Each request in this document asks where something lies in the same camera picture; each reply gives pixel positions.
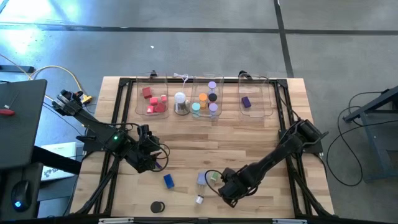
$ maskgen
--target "gray floor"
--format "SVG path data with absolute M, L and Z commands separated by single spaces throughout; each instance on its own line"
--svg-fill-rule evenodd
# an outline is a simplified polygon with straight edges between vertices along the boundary
M 398 3 L 390 0 L 280 0 L 286 29 L 397 30 Z M 277 29 L 271 0 L 118 0 L 56 1 L 35 4 L 10 0 L 0 22 L 79 24 L 118 27 L 207 27 Z M 158 70 L 167 73 L 216 72 L 236 76 L 240 70 L 286 77 L 279 34 L 173 33 L 173 32 L 65 32 L 0 30 L 0 52 L 21 65 L 40 68 L 61 65 L 74 72 L 85 91 L 97 96 L 105 75 L 135 75 Z M 307 86 L 316 126 L 330 134 L 324 150 L 337 136 L 338 113 L 348 100 L 364 91 L 383 91 L 398 85 L 398 36 L 396 35 L 287 35 L 295 77 Z M 1 79 L 23 80 L 25 76 L 2 73 Z M 76 90 L 73 80 L 60 70 L 46 70 L 39 77 L 49 81 L 47 94 Z M 374 95 L 360 96 L 362 105 Z M 47 109 L 39 125 L 37 145 L 73 141 L 76 131 Z M 80 132 L 83 128 L 66 118 Z M 341 123 L 344 130 L 353 127 Z M 49 138 L 45 133 L 52 133 Z M 359 129 L 347 140 L 367 174 L 372 153 Z M 332 148 L 330 165 L 345 182 L 359 178 L 356 161 L 341 141 Z M 53 197 L 64 197 L 66 186 Z M 362 182 L 345 187 L 330 174 L 328 183 L 337 215 L 384 222 L 398 222 L 398 179 Z M 51 198 L 57 186 L 41 191 Z M 45 200 L 41 217 L 59 215 L 67 200 Z

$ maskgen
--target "paper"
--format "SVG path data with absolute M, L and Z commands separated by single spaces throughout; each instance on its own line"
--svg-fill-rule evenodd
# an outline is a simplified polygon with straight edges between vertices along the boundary
M 50 152 L 54 152 L 58 155 L 69 157 L 71 159 L 76 159 L 76 142 L 68 142 L 61 144 L 52 144 L 41 146 L 41 148 L 46 149 Z M 65 172 L 63 170 L 54 169 L 52 167 L 43 167 L 42 181 L 62 179 L 66 177 L 73 177 L 74 174 Z

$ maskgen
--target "pink block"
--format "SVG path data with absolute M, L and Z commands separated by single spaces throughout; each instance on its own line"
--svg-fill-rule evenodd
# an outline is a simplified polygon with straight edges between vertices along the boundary
M 162 101 L 162 103 L 166 103 L 166 102 L 167 102 L 167 97 L 166 97 L 166 95 L 160 96 L 160 100 Z
M 153 113 L 154 112 L 154 106 L 148 105 L 147 106 L 147 113 Z
M 157 105 L 157 97 L 151 97 L 149 101 L 152 106 Z
M 144 95 L 145 99 L 151 98 L 152 93 L 150 92 L 150 87 L 146 87 L 142 89 L 142 94 Z
M 157 106 L 155 107 L 155 112 L 163 113 L 164 111 L 166 111 L 166 105 L 163 103 L 158 103 Z

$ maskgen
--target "computer mouse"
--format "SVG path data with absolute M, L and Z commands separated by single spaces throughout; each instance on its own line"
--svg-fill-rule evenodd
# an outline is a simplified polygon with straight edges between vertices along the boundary
M 13 186 L 11 203 L 17 212 L 26 211 L 30 207 L 32 197 L 30 195 L 30 183 L 28 180 L 21 180 Z

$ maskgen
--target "wooden tabletop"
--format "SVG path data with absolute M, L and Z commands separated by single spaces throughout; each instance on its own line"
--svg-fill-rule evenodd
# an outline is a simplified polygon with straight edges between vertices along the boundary
M 120 77 L 104 77 L 99 93 L 95 117 L 110 122 Z M 293 109 L 303 119 L 312 120 L 304 80 L 288 78 Z M 169 83 L 169 116 L 149 119 L 135 112 L 137 88 L 129 108 L 128 122 L 149 124 L 150 130 L 160 141 L 171 148 L 170 162 L 160 173 L 138 174 L 126 161 L 119 168 L 114 194 L 112 216 L 129 217 L 228 217 L 228 218 L 292 218 L 292 199 L 287 178 L 286 163 L 280 162 L 267 174 L 256 194 L 241 199 L 235 208 L 229 207 L 208 187 L 201 205 L 195 203 L 198 194 L 197 177 L 200 171 L 226 167 L 240 169 L 245 164 L 256 162 L 274 150 L 278 142 L 279 119 L 274 94 L 271 94 L 273 114 L 262 119 L 242 116 L 238 100 L 238 84 L 224 84 L 222 113 L 219 120 L 194 119 L 191 114 L 180 116 L 174 113 L 174 94 L 182 84 Z M 190 95 L 192 84 L 185 85 Z M 124 107 L 124 91 L 119 119 Z M 77 211 L 89 199 L 100 179 L 103 152 L 96 152 L 84 160 L 71 212 Z M 314 155 L 303 155 L 307 184 L 324 208 L 333 213 L 328 184 L 322 163 Z M 163 176 L 171 174 L 175 187 L 168 190 Z M 103 208 L 108 189 L 104 191 Z M 304 212 L 299 191 L 300 208 Z M 165 203 L 162 213 L 152 213 L 154 201 Z

